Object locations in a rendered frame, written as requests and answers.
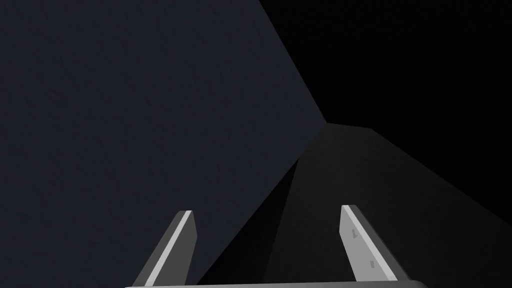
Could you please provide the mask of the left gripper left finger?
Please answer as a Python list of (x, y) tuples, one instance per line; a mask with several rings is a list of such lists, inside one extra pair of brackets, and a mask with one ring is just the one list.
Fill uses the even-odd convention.
[(133, 286), (184, 286), (196, 242), (197, 229), (193, 212), (178, 211)]

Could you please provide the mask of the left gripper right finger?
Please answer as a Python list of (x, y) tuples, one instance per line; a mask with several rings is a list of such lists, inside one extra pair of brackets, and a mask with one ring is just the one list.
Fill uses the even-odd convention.
[(341, 206), (338, 231), (356, 281), (410, 280), (356, 205)]

